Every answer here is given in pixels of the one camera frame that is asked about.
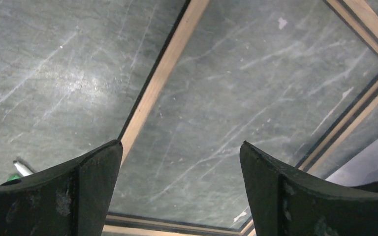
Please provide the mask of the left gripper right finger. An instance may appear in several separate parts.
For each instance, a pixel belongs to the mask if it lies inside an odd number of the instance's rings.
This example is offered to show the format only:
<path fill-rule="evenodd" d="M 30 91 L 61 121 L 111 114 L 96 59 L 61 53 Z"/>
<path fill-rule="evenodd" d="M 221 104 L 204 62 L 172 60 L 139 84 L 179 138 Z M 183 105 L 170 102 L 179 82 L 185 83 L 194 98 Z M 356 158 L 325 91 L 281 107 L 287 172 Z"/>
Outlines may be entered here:
<path fill-rule="evenodd" d="M 240 164 L 259 236 L 378 236 L 378 181 L 341 186 L 244 142 Z"/>

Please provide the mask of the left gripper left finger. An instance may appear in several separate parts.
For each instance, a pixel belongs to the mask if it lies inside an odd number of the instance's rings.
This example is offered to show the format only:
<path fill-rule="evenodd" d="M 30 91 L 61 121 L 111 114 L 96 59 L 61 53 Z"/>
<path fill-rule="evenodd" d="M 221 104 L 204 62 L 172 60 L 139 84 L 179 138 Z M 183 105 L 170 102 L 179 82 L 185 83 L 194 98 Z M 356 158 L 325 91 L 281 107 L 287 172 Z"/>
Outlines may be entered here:
<path fill-rule="evenodd" d="M 123 155 L 111 140 L 0 185 L 0 236 L 99 236 Z"/>

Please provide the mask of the black wooden picture frame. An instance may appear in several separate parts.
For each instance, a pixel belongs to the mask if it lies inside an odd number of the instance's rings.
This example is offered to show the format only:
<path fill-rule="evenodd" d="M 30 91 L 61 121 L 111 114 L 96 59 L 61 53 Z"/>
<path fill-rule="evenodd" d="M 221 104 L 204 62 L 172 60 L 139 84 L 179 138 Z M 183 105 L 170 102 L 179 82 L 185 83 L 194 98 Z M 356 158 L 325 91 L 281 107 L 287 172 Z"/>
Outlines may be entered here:
<path fill-rule="evenodd" d="M 378 104 L 378 0 L 191 0 L 120 139 L 103 228 L 254 236 L 243 141 L 320 170 Z"/>

